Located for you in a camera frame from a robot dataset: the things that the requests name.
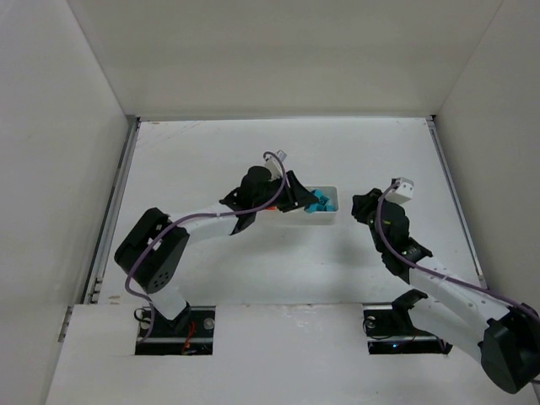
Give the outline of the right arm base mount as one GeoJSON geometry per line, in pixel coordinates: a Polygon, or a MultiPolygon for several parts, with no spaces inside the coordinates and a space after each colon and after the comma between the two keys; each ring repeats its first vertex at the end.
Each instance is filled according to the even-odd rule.
{"type": "Polygon", "coordinates": [[[409,316],[414,305],[427,298],[426,293],[412,289],[391,303],[366,305],[362,327],[369,354],[449,354],[453,349],[450,343],[418,329],[409,316]]]}

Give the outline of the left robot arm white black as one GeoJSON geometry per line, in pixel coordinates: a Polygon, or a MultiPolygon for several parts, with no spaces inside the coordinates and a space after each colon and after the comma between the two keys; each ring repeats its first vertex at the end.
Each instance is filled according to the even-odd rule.
{"type": "Polygon", "coordinates": [[[157,314],[170,324],[182,323],[189,304],[170,283],[187,247],[243,232],[261,209],[287,213],[315,203],[316,196],[292,170],[272,178],[268,168],[252,166],[240,185],[219,202],[189,213],[178,224],[158,208],[148,209],[116,249],[114,261],[149,297],[157,314]]]}

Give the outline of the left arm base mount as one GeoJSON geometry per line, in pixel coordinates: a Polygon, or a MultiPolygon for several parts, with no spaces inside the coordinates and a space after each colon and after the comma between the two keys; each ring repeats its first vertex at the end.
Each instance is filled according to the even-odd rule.
{"type": "Polygon", "coordinates": [[[139,356],[209,356],[213,354],[215,306],[193,306],[179,321],[168,321],[158,312],[152,328],[149,307],[137,308],[135,354],[139,356]]]}

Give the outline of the blue lego block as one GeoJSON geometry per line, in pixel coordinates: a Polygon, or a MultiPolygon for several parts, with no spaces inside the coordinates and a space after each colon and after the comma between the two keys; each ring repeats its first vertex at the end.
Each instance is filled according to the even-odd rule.
{"type": "Polygon", "coordinates": [[[316,211],[325,211],[330,199],[319,189],[312,190],[311,194],[317,198],[317,202],[313,204],[313,209],[316,211]]]}
{"type": "Polygon", "coordinates": [[[315,213],[322,211],[321,205],[319,203],[313,203],[304,208],[306,213],[315,213]]]}

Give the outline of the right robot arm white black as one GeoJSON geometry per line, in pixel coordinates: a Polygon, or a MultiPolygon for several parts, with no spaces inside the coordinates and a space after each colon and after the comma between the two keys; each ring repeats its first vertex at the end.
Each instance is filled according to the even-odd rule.
{"type": "Polygon", "coordinates": [[[353,218],[368,226],[385,268],[409,286],[392,302],[402,328],[434,335],[477,361],[502,391],[516,394],[539,376],[539,314],[454,275],[409,232],[403,204],[412,187],[394,180],[352,198],[353,218]]]}

